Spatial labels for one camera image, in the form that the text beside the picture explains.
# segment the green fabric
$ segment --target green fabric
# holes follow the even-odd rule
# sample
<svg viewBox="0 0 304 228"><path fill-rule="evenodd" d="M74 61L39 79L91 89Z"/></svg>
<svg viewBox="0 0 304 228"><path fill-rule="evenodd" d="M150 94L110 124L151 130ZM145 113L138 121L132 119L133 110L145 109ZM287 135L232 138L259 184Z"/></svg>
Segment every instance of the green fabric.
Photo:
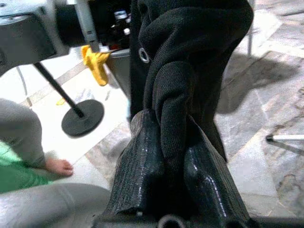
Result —
<svg viewBox="0 0 304 228"><path fill-rule="evenodd" d="M0 142L0 193L49 183L51 181L27 168L9 146Z"/></svg>

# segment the person's leg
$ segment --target person's leg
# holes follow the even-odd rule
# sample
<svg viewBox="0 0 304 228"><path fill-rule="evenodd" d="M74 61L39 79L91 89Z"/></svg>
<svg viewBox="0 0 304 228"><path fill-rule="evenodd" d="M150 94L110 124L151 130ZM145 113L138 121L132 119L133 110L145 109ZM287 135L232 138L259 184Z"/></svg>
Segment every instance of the person's leg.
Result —
<svg viewBox="0 0 304 228"><path fill-rule="evenodd" d="M0 99L0 140L7 143L29 166L61 175L71 175L65 160L45 160L41 145L42 129L36 113L13 101Z"/></svg>

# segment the yellow cloth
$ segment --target yellow cloth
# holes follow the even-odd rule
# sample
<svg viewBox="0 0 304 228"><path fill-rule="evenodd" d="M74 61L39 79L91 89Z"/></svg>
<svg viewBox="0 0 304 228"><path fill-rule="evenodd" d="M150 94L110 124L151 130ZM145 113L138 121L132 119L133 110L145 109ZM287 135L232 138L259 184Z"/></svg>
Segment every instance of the yellow cloth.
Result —
<svg viewBox="0 0 304 228"><path fill-rule="evenodd" d="M88 66L100 86L105 86L108 83L108 77L105 73L103 64L109 58L111 52L93 53L90 46L82 46L81 54L84 64Z"/></svg>

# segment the bare foot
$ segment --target bare foot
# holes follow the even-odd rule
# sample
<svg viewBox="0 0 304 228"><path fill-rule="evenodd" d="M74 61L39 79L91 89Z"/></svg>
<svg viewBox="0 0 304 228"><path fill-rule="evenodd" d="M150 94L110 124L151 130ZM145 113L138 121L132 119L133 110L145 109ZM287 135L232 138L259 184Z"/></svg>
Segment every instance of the bare foot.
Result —
<svg viewBox="0 0 304 228"><path fill-rule="evenodd" d="M45 169L61 176L71 176L73 174L73 167L66 160L49 158L46 161Z"/></svg>

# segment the black stand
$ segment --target black stand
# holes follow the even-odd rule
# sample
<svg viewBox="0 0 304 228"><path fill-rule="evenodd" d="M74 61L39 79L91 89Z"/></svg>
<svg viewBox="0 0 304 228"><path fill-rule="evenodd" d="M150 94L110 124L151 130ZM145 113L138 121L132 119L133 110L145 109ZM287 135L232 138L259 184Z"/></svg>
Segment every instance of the black stand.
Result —
<svg viewBox="0 0 304 228"><path fill-rule="evenodd" d="M71 106L61 123L62 130L67 135L81 136L94 130L99 125L105 113L100 102L86 100L75 104L41 63L35 63L34 66Z"/></svg>

